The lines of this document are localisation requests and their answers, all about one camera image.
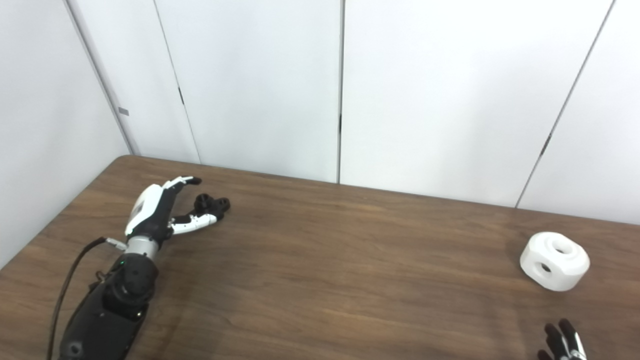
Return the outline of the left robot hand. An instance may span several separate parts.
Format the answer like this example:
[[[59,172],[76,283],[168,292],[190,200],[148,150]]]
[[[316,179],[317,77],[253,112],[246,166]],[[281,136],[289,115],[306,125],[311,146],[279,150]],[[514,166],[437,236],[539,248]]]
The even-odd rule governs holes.
[[[193,210],[187,214],[172,215],[183,187],[199,185],[201,182],[201,178],[185,176],[169,180],[162,186],[148,186],[140,194],[130,213],[125,228],[126,239],[147,239],[160,248],[164,241],[174,235],[198,231],[221,221],[230,210],[231,201],[226,197],[213,198],[206,193],[195,198]]]

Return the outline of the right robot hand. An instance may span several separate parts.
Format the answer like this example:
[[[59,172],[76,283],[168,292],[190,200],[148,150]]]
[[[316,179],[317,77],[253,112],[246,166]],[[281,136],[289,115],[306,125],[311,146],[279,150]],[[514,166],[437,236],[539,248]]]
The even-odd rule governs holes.
[[[583,342],[578,331],[566,318],[557,325],[547,323],[544,326],[546,350],[538,350],[538,360],[587,360]]]

